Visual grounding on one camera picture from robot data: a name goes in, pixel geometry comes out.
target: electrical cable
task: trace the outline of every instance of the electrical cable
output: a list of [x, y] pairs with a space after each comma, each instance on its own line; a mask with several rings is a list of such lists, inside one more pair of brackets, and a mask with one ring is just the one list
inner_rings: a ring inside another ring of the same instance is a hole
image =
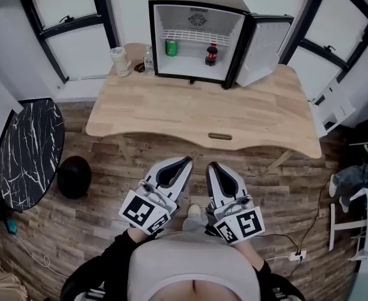
[[299, 253], [300, 252], [300, 249], [298, 248], [298, 245], [294, 242], [294, 240], [293, 239], [291, 239], [288, 235], [286, 235], [286, 234], [267, 234], [267, 235], [257, 235], [258, 237], [260, 237], [260, 238], [265, 238], [265, 237], [267, 237], [267, 236], [284, 236], [285, 238], [288, 238], [291, 242], [292, 242], [292, 244], [294, 244], [294, 246], [295, 246], [295, 248], [297, 248], [297, 253]]
[[37, 259], [35, 259], [35, 258], [34, 258], [34, 256], [33, 256], [33, 255], [28, 251], [28, 249], [23, 245], [23, 243], [19, 240], [19, 238], [18, 238], [16, 235], [13, 235], [13, 236], [16, 238], [16, 240], [19, 242], [19, 244], [21, 244], [21, 245], [22, 245], [22, 247], [25, 249], [25, 251], [27, 252], [27, 254], [28, 254], [32, 259], [34, 259], [36, 262], [38, 262], [42, 267], [45, 267], [45, 268], [49, 269], [50, 271], [54, 272], [55, 274], [57, 274], [57, 275], [59, 275], [59, 276], [61, 276], [61, 277], [63, 277], [63, 278], [68, 278], [68, 277], [66, 277], [65, 275], [60, 274], [60, 273], [58, 273], [57, 271], [54, 271], [52, 268], [50, 268], [51, 262], [50, 262], [50, 258], [49, 258], [47, 255], [45, 255], [45, 256], [43, 257], [43, 261], [44, 261], [44, 263], [45, 263], [45, 264], [41, 263], [40, 261], [38, 261]]
[[134, 67], [134, 70], [139, 72], [139, 73], [143, 73], [145, 71], [145, 64], [144, 63], [139, 63], [138, 65], [136, 65]]
[[289, 256], [289, 255], [287, 255], [287, 256], [276, 256], [276, 257], [274, 257], [274, 258], [265, 258], [265, 261], [274, 260], [274, 259], [276, 259], [276, 258], [290, 258], [290, 256]]
[[297, 271], [298, 269], [299, 269], [299, 267], [301, 266], [301, 263], [302, 263], [302, 260], [303, 260], [303, 257], [302, 256], [300, 256], [299, 257], [299, 263], [298, 263], [298, 265], [297, 265], [297, 267], [295, 267], [295, 269], [293, 269], [293, 271], [291, 272], [291, 274], [289, 275], [289, 276], [287, 276], [286, 278], [290, 278], [293, 274], [294, 274], [294, 272], [295, 271]]
[[305, 232], [303, 238], [301, 239], [300, 243], [299, 243], [299, 252], [302, 251], [302, 242], [304, 241], [304, 239], [307, 237], [309, 231], [313, 228], [313, 226], [315, 225], [316, 223], [316, 220], [317, 220], [317, 217], [319, 216], [319, 212], [320, 212], [320, 199], [322, 198], [322, 193], [323, 193], [323, 190], [324, 188], [326, 187], [327, 183], [330, 181], [330, 179], [328, 179], [326, 181], [326, 183], [324, 183], [322, 189], [320, 190], [320, 193], [319, 193], [319, 198], [317, 199], [317, 211], [316, 211], [316, 215], [315, 215], [315, 219], [313, 220], [313, 223], [312, 225], [309, 227], [309, 229]]

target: foot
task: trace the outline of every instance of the foot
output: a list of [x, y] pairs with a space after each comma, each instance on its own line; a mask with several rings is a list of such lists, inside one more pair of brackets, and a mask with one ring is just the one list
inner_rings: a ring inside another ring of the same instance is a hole
[[344, 213], [348, 213], [349, 207], [344, 204], [343, 199], [344, 199], [344, 197], [341, 196], [340, 197], [340, 205], [341, 205], [342, 211]]
[[197, 204], [193, 204], [188, 209], [188, 218], [200, 218], [201, 208]]
[[331, 198], [335, 196], [335, 192], [337, 191], [337, 186], [334, 184], [334, 174], [330, 177], [330, 184], [329, 184], [329, 195]]

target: fridge fan vent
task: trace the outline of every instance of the fridge fan vent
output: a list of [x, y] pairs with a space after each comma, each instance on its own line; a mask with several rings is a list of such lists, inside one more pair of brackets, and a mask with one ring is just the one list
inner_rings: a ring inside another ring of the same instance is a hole
[[203, 26], [207, 19], [203, 14], [195, 13], [191, 17], [189, 17], [189, 21], [196, 27]]
[[194, 7], [191, 7], [191, 11], [194, 11], [196, 13], [208, 13], [208, 10], [207, 9], [203, 9], [203, 8], [194, 8]]

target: green soda can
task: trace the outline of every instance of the green soda can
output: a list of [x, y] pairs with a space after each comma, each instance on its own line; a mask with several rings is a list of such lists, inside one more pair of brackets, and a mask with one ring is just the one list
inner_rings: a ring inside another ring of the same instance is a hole
[[166, 40], [166, 55], [174, 57], [178, 52], [178, 44], [176, 40]]

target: round marble table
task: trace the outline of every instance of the round marble table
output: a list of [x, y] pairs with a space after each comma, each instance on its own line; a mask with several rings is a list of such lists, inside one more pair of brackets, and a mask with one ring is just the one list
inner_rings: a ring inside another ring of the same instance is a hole
[[32, 208], [46, 194], [64, 144], [64, 121], [52, 100], [23, 104], [0, 146], [0, 190], [16, 211]]

